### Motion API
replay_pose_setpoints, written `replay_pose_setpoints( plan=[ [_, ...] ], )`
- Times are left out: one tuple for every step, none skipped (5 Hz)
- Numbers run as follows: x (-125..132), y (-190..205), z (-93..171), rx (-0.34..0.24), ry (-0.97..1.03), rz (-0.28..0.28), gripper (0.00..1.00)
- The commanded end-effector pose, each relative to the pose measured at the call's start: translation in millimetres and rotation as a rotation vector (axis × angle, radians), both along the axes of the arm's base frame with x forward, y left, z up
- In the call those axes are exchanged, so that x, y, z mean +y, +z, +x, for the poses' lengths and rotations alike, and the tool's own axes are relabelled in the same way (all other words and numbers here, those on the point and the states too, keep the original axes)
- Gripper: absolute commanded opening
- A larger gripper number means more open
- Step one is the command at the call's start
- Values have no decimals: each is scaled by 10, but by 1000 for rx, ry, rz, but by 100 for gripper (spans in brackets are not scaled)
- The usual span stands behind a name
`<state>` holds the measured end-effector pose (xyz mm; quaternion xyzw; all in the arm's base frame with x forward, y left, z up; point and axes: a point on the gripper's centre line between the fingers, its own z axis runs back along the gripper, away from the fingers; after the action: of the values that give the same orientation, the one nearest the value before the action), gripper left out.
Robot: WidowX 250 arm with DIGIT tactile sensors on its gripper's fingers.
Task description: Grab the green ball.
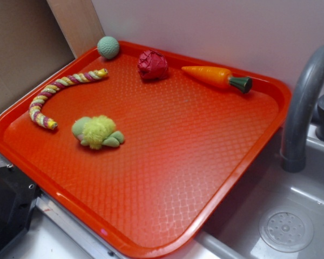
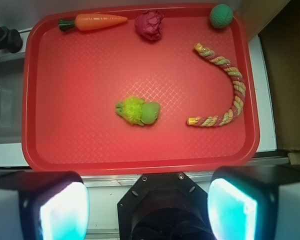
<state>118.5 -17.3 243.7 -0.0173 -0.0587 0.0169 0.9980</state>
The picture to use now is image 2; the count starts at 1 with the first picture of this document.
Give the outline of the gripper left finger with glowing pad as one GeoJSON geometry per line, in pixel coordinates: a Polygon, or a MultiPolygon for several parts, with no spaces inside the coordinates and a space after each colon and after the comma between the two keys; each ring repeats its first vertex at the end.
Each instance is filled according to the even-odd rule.
{"type": "Polygon", "coordinates": [[[0,171],[0,240],[83,240],[89,215],[74,171],[0,171]]]}

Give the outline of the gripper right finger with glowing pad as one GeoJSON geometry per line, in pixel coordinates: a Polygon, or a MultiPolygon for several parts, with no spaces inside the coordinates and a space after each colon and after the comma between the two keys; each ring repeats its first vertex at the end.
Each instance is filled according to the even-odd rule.
{"type": "Polygon", "coordinates": [[[218,240],[300,240],[300,165],[219,167],[207,210],[218,240]]]}

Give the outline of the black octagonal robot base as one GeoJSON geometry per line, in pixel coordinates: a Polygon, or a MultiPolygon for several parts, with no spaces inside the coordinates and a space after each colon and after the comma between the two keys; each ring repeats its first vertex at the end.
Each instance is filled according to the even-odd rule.
{"type": "Polygon", "coordinates": [[[208,194],[185,173],[143,174],[117,203],[121,240],[213,240],[208,194]]]}

